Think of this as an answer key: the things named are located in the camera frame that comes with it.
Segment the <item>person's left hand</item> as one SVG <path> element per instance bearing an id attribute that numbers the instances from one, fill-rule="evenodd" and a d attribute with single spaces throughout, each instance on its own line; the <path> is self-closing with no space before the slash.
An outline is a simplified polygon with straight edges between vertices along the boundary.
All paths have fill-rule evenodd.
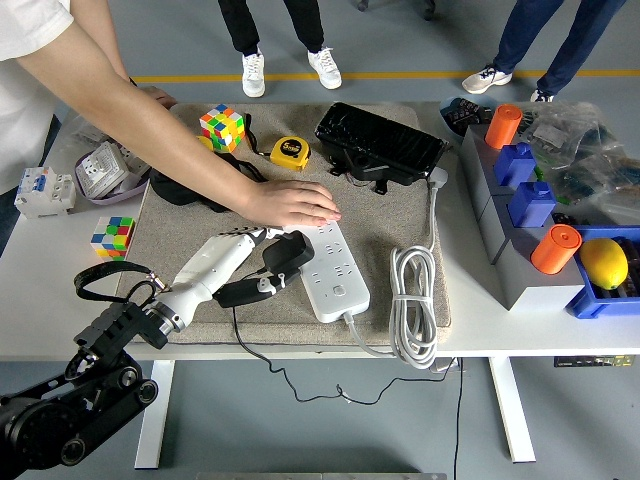
<path id="1" fill-rule="evenodd" d="M 135 90 L 136 94 L 132 96 L 132 100 L 137 107 L 143 109 L 149 109 L 151 104 L 154 104 L 170 110 L 178 103 L 172 95 L 155 86 L 136 87 Z"/>

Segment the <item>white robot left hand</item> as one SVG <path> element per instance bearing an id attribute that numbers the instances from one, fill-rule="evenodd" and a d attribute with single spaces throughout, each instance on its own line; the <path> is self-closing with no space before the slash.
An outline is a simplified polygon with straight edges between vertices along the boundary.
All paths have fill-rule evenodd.
<path id="1" fill-rule="evenodd" d="M 198 305 L 214 299 L 254 248 L 274 238 L 301 247 L 304 262 L 313 257 L 308 239 L 298 230 L 251 227 L 213 236 L 182 267 L 169 289 L 157 296 L 147 316 L 160 322 L 165 335 L 183 331 L 193 321 Z M 219 304 L 227 308 L 267 299 L 285 288 L 298 268 L 297 263 L 287 261 L 283 268 L 274 268 L 270 277 L 235 282 Z"/>

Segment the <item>person's right hand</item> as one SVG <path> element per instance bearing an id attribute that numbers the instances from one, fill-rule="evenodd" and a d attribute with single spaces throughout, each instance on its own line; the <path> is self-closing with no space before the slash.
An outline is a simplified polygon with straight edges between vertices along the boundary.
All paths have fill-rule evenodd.
<path id="1" fill-rule="evenodd" d="M 307 181 L 257 183 L 237 212 L 245 219 L 268 226 L 322 226 L 342 218 L 330 191 Z"/>

